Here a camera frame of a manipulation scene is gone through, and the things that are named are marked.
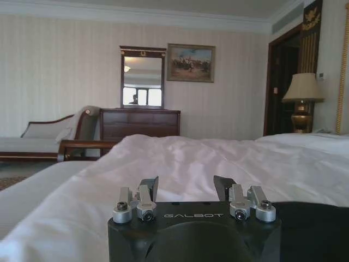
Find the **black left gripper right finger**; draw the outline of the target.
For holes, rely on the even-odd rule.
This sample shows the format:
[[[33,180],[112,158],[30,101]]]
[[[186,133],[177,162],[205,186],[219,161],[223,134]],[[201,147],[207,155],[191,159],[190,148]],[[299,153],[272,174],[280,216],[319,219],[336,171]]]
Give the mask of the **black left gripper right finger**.
[[[214,186],[220,201],[229,202],[230,215],[237,221],[246,221],[255,210],[257,220],[271,223],[276,220],[276,208],[267,199],[260,186],[250,186],[244,195],[242,185],[231,178],[215,175]]]

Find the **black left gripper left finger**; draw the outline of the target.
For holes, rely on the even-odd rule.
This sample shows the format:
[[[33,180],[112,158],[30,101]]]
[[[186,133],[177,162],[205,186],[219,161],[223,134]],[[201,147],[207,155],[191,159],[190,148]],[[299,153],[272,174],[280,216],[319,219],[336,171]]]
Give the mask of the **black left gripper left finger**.
[[[138,191],[133,194],[129,187],[121,187],[119,198],[113,209],[112,220],[125,224],[132,220],[133,211],[143,222],[151,222],[157,216],[156,196],[159,177],[141,180]]]

